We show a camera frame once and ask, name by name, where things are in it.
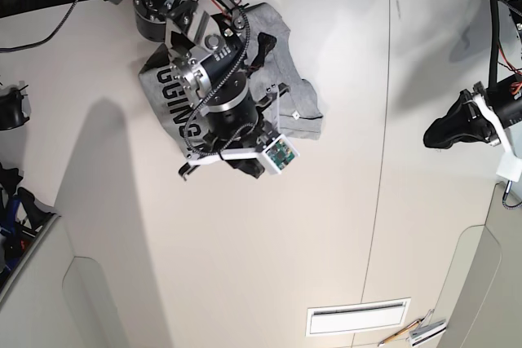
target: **air vent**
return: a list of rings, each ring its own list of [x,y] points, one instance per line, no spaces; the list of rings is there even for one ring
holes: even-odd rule
[[[410,300],[308,309],[307,336],[359,333],[401,326],[405,322]]]

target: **white plastic part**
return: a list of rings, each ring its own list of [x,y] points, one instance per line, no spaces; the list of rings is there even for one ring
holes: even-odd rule
[[[308,309],[307,336],[368,332],[401,326],[405,322],[410,300]]]
[[[224,150],[221,152],[221,156],[224,161],[237,161],[239,159],[256,159],[259,157],[259,153],[255,151],[255,148],[235,148],[230,150]],[[212,165],[215,162],[221,161],[221,156],[211,155],[204,156],[200,159],[187,159],[190,166],[205,166]]]
[[[504,148],[504,153],[502,154],[500,164],[497,168],[497,175],[513,181],[514,183],[518,183],[520,176],[522,175],[522,159],[517,157],[513,152],[513,147],[511,146],[502,123],[495,112],[488,108],[488,105],[486,105],[486,102],[484,101],[484,97],[482,95],[474,95],[473,101],[479,107],[482,116],[493,125],[497,132],[498,139]]]
[[[270,174],[281,174],[282,171],[279,167],[277,167],[276,163],[268,155],[268,151],[273,147],[274,144],[276,144],[280,140],[282,140],[283,143],[287,146],[287,148],[289,148],[292,151],[292,153],[294,154],[294,159],[299,157],[299,151],[297,151],[297,149],[286,138],[286,136],[280,134],[279,137],[273,140],[269,145],[267,145],[263,152],[261,152],[261,154],[259,154],[258,156],[259,162],[261,162],[261,165],[263,165],[267,172]]]
[[[435,337],[442,336],[447,326],[446,320],[442,320],[422,328],[417,328],[409,333],[409,344],[411,346],[421,346]]]

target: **motor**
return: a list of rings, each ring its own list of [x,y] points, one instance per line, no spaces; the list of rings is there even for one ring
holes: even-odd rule
[[[26,87],[13,86],[0,91],[0,130],[14,130],[29,121],[23,109]]]
[[[267,86],[259,102],[250,92],[249,78],[263,67],[276,38],[260,34],[259,55],[247,66],[250,26],[242,5],[211,0],[222,12],[210,15],[201,0],[131,1],[140,34],[164,44],[140,80],[154,112],[187,159],[179,170],[184,179],[197,167],[216,161],[226,161],[255,178],[265,170],[280,174],[299,156],[279,131],[278,110],[272,107],[273,118],[263,115],[269,106],[278,108],[289,87]],[[144,76],[151,69],[153,76]],[[167,125],[165,114],[170,116]],[[198,130],[199,121],[206,124],[204,134]]]
[[[518,74],[500,81],[495,87],[485,89],[477,83],[473,92],[462,90],[457,101],[446,115],[431,124],[424,134],[427,148],[448,149],[455,143],[488,143],[497,146],[500,143],[494,126],[484,118],[474,95],[484,97],[488,107],[498,116],[503,129],[522,121],[522,91],[513,93],[513,85],[521,82]]]

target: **screw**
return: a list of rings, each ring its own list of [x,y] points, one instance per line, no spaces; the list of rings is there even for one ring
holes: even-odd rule
[[[205,37],[205,45],[207,48],[209,48],[211,50],[218,49],[219,41],[220,41],[219,36],[217,36],[215,34],[211,34],[210,36]]]
[[[245,27],[245,21],[243,20],[243,18],[237,18],[236,20],[234,20],[234,26],[236,26],[237,29],[243,29]]]

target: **white bracket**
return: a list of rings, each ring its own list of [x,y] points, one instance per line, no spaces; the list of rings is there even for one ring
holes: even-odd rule
[[[189,158],[187,162],[190,166],[205,166],[212,165],[215,162],[223,161],[237,161],[240,159],[257,159],[259,153],[255,151],[255,148],[235,148],[230,150],[224,150],[220,155],[204,156],[202,158]]]
[[[518,183],[522,175],[522,159],[515,155],[502,123],[495,112],[488,108],[484,97],[480,94],[474,95],[473,102],[478,106],[482,116],[493,125],[498,139],[504,148],[504,153],[497,168],[497,175]]]

